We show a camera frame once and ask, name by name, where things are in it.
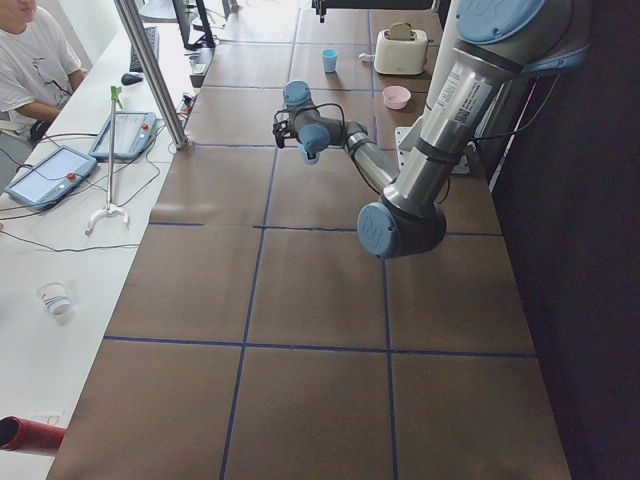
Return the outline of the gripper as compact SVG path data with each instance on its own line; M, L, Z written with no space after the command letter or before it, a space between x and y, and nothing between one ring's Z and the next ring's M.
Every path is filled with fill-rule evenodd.
M272 134L276 146L279 149L285 147L287 140L298 141L298 133L295 127L295 114L289 110L278 110L273 116Z

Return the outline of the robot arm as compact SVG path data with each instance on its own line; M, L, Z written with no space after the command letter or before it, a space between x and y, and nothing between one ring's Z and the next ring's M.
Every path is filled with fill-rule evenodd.
M284 87L285 107L274 115L276 144L297 140L308 163L329 146L345 150L380 194L357 219L359 241L369 254L388 259L430 251L446 232L437 197L501 86L583 62L591 10L589 1L462 1L454 6L447 23L455 27L456 39L440 50L453 63L402 166L388 159L362 124L322 116L303 81Z

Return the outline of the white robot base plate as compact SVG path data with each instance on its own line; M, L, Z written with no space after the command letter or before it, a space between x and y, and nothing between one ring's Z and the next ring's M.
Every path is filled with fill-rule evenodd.
M420 139L422 123L417 122L411 127L397 127L395 129L396 153L399 168L402 169L411 157L411 151ZM441 164L448 164L452 167L451 173L454 175L469 175L471 168L464 153L457 155L442 152L435 147L431 149L427 156L434 156Z

